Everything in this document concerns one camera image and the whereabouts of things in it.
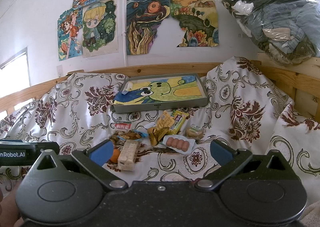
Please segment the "person left hand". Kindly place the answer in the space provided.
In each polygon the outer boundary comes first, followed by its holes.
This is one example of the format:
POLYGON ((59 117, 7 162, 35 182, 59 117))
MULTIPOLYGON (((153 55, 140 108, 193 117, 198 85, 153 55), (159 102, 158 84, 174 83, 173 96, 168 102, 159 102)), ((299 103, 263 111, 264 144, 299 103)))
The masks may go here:
POLYGON ((23 219, 20 216, 20 211, 15 202, 16 191, 19 183, 4 196, 1 192, 1 226, 17 227, 23 224, 23 219))

